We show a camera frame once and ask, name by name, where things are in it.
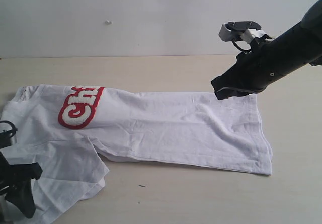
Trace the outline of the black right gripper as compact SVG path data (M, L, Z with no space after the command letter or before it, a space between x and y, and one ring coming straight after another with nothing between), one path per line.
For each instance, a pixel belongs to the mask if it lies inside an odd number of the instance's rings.
M289 40L275 39L258 50L237 57L226 73L211 85L218 100L262 92L269 84L289 74Z

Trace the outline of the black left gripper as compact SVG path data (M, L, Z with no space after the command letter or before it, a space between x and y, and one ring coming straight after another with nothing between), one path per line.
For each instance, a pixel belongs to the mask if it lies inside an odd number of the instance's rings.
M31 180L38 180L41 174L42 168L38 162L9 164L1 153L1 195L27 219L31 219L36 211Z

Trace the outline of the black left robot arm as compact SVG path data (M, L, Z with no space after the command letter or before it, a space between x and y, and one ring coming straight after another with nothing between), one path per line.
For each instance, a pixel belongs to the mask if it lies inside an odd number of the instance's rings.
M31 219L36 211L31 180L38 180L42 172L38 162L9 164L5 156L1 155L1 196L28 219Z

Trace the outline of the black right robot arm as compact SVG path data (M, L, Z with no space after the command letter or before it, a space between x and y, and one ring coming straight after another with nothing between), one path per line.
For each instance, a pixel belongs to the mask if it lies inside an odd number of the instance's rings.
M254 21L225 23L219 37L231 42L240 53L229 70L211 81L217 99L260 93L307 64L321 65L321 0L277 38Z

